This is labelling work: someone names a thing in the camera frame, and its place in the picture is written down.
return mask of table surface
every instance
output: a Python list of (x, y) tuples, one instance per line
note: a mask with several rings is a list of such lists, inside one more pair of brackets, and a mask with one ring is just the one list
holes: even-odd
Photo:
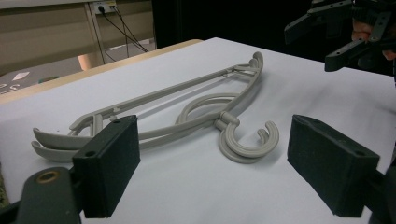
[[(72, 166), (35, 154), (34, 127), (67, 134), (69, 125), (83, 114), (247, 63), (256, 51), (262, 53), (264, 67), (254, 94), (233, 111), (241, 120), (235, 135), (241, 144), (255, 146), (255, 132), (271, 120), (280, 133), (274, 151), (253, 164), (229, 161), (219, 151), (219, 130), (214, 127), (142, 150), (142, 161), (113, 216), (86, 219), (81, 214), (82, 222), (368, 223), (366, 208), (360, 218), (334, 216), (287, 162), (291, 117), (320, 119), (371, 149), (381, 157), (377, 169), (384, 173), (395, 144), (393, 77), (349, 68), (326, 73), (323, 63), (221, 38), (88, 72), (82, 79), (45, 90), (0, 98), (0, 162), (10, 201), (21, 197), (30, 175), (52, 166)], [(238, 91), (245, 85), (238, 78), (219, 78), (130, 113), (138, 116), (139, 132), (158, 129), (172, 125), (196, 97)]]

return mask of power cable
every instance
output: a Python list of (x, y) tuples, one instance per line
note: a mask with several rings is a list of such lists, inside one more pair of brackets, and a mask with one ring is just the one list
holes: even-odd
[(128, 39), (130, 39), (130, 40), (132, 41), (132, 43), (133, 43), (137, 48), (141, 49), (141, 50), (144, 51), (144, 52), (149, 52), (147, 49), (143, 48), (143, 46), (141, 46), (140, 43), (138, 43), (138, 41), (135, 40), (135, 37), (134, 37), (134, 38), (131, 38), (131, 37), (128, 36), (125, 32), (123, 32), (116, 24), (114, 24), (114, 22), (112, 22), (112, 21), (106, 16), (105, 9), (104, 9), (103, 7), (99, 7), (98, 9), (99, 9), (99, 11), (102, 13), (102, 15), (105, 17), (105, 19), (106, 19), (108, 22), (110, 22), (115, 28), (117, 28), (123, 35), (125, 35)]

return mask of person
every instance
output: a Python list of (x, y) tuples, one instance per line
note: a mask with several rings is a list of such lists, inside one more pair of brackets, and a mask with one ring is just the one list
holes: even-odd
[[(370, 33), (373, 31), (373, 26), (368, 23), (358, 21), (356, 19), (352, 19), (352, 25), (353, 25), (352, 37), (351, 37), (352, 40), (357, 40), (361, 38), (367, 41), (370, 36)], [(396, 23), (393, 23), (388, 28), (386, 35), (394, 36), (396, 41)], [(382, 50), (382, 54), (388, 61), (392, 61), (393, 59), (396, 59), (396, 53), (394, 53), (391, 49)]]

